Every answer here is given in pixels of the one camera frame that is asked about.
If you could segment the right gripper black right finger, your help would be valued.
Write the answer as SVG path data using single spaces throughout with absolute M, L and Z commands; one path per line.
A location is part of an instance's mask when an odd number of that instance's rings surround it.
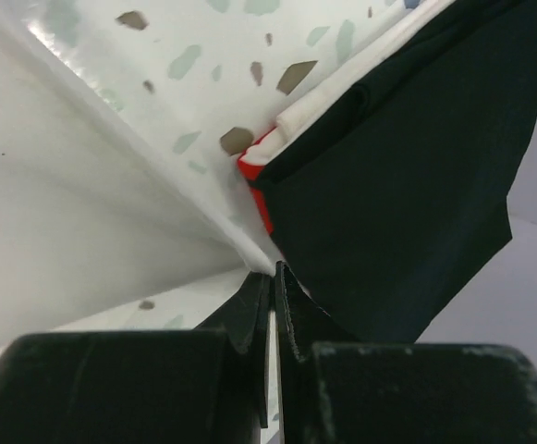
M 537 443 L 537 370 L 493 344 L 361 343 L 278 264 L 284 443 Z

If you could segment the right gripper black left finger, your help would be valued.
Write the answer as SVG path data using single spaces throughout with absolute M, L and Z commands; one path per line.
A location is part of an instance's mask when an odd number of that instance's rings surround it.
M 0 443 L 257 443 L 271 279 L 190 330 L 29 334 L 0 356 Z

